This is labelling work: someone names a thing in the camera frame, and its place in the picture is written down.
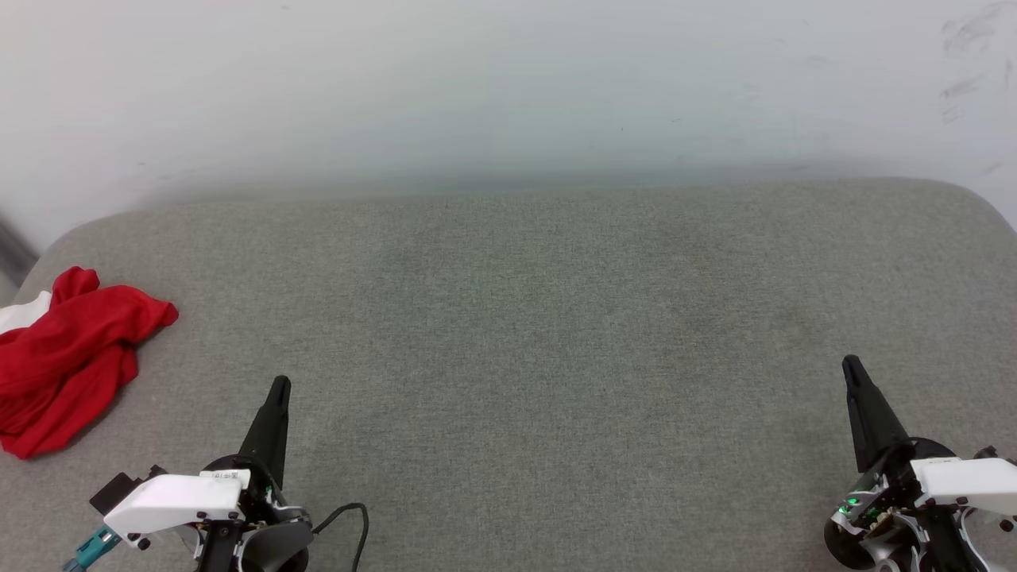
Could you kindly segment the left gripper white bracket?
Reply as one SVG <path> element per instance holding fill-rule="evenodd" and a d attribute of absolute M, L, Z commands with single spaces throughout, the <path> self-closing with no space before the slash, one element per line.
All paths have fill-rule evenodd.
<path fill-rule="evenodd" d="M 282 495 L 291 391 L 289 377 L 275 377 L 239 455 L 194 475 L 157 465 L 145 479 L 117 474 L 102 489 L 105 528 L 141 551 L 149 537 L 173 532 L 199 571 L 307 570 L 310 516 Z"/>

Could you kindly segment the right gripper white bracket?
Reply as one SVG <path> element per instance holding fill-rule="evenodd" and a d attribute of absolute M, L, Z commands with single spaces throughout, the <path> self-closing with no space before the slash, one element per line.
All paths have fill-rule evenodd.
<path fill-rule="evenodd" d="M 981 515 L 1015 531 L 1016 471 L 991 446 L 974 459 L 930 456 L 911 439 L 856 355 L 842 370 L 857 471 L 824 527 L 829 554 L 851 570 L 1003 570 L 978 550 Z"/>

